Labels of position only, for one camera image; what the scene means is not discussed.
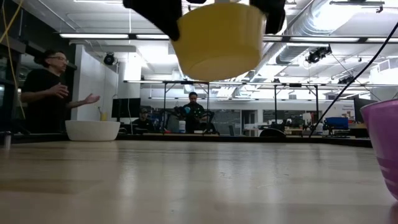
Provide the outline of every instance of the monitor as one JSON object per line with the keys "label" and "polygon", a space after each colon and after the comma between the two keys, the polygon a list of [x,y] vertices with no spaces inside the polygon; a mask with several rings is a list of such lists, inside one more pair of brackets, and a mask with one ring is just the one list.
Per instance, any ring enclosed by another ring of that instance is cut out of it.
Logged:
{"label": "monitor", "polygon": [[361,114],[361,108],[366,106],[366,105],[369,105],[371,103],[377,103],[377,101],[354,98],[355,121],[357,123],[364,123],[363,117],[362,117],[362,114]]}
{"label": "monitor", "polygon": [[140,107],[140,98],[114,99],[112,104],[112,117],[118,119],[138,118]]}

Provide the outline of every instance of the eyeglasses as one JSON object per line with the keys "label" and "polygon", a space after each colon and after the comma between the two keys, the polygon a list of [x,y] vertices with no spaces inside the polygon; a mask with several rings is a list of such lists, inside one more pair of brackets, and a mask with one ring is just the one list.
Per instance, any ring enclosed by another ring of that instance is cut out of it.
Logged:
{"label": "eyeglasses", "polygon": [[54,59],[57,59],[57,60],[60,60],[60,61],[63,61],[63,62],[69,63],[69,60],[68,60],[68,59],[66,59],[66,58],[63,58],[63,57],[48,57],[48,58],[54,58]]}

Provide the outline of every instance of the man in black shirt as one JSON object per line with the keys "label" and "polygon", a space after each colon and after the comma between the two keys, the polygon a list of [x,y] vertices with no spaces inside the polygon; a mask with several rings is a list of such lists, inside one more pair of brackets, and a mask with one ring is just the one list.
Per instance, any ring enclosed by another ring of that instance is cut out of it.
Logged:
{"label": "man in black shirt", "polygon": [[139,112],[139,119],[136,119],[135,121],[132,122],[133,128],[136,130],[137,133],[140,131],[147,131],[147,132],[153,132],[155,131],[154,124],[152,124],[152,121],[149,120],[148,118],[148,111],[145,108],[141,108]]}
{"label": "man in black shirt", "polygon": [[21,94],[21,101],[28,104],[27,129],[32,133],[59,133],[67,109],[95,103],[100,97],[90,94],[82,101],[70,101],[68,87],[60,78],[68,64],[62,52],[48,50],[35,62],[44,69],[28,74]]}
{"label": "man in black shirt", "polygon": [[205,112],[205,109],[200,104],[197,103],[197,99],[198,99],[198,94],[195,92],[191,92],[189,94],[190,102],[189,104],[184,106],[184,109],[189,108],[187,118],[185,119],[186,133],[194,133],[195,130],[198,130],[200,121],[207,120],[207,117],[201,118],[201,115]]}

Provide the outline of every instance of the purple cup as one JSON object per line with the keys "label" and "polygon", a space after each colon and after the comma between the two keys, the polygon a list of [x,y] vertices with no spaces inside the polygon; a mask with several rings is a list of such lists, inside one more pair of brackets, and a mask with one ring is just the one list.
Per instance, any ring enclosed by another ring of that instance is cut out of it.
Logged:
{"label": "purple cup", "polygon": [[366,105],[361,113],[387,188],[398,200],[398,100]]}

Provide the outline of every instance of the yellow bowl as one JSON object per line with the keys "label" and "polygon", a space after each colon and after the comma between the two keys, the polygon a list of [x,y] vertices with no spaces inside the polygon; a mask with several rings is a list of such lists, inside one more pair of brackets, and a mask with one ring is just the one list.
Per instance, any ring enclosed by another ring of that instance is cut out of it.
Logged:
{"label": "yellow bowl", "polygon": [[214,81],[237,77],[261,60],[265,15],[256,7],[215,3],[192,10],[177,22],[172,41],[182,72]]}

